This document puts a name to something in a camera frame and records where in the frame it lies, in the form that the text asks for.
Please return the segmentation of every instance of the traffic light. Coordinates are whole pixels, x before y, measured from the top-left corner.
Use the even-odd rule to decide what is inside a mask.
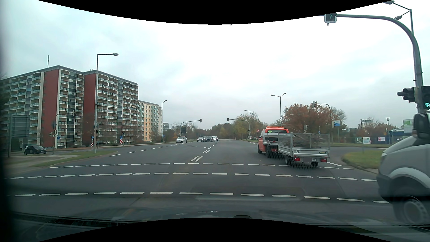
[[[403,100],[409,102],[415,102],[415,89],[413,87],[404,88],[403,91],[397,93],[398,96],[402,96]]]
[[[430,86],[424,86],[421,88],[421,95],[423,98],[423,108],[430,108]]]
[[[336,22],[336,13],[329,13],[329,14],[324,14],[324,22],[327,23],[327,25],[329,23],[335,23]]]

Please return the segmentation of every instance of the dark car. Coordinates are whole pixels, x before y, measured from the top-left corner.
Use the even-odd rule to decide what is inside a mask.
[[[46,148],[43,148],[42,146],[27,146],[24,150],[24,154],[46,154]]]
[[[213,140],[213,138],[212,138],[212,136],[206,136],[205,137],[205,142],[214,142],[214,140]]]

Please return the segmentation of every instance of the sky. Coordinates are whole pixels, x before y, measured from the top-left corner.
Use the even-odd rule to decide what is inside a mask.
[[[429,85],[428,0],[399,0],[413,9],[424,85]],[[243,25],[186,25],[108,16],[37,0],[3,0],[2,62],[8,76],[62,65],[96,68],[139,85],[139,100],[163,104],[164,122],[202,119],[209,129],[246,110],[262,122],[294,103],[328,103],[349,127],[374,118],[400,126],[416,104],[397,92],[415,86],[412,44],[396,24],[315,16]],[[379,3],[338,14],[395,17],[407,12]],[[400,19],[410,28],[409,13]]]

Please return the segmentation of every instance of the road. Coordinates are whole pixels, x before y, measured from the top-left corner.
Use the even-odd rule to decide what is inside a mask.
[[[327,163],[311,167],[267,158],[256,143],[242,140],[130,146],[8,177],[8,192],[15,211],[61,216],[234,203],[394,219],[378,195],[376,175],[340,161],[351,149],[336,147]]]

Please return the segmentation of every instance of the side mirror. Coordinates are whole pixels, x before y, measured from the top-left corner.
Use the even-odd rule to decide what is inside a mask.
[[[420,139],[430,139],[430,122],[427,113],[414,115],[414,131]]]

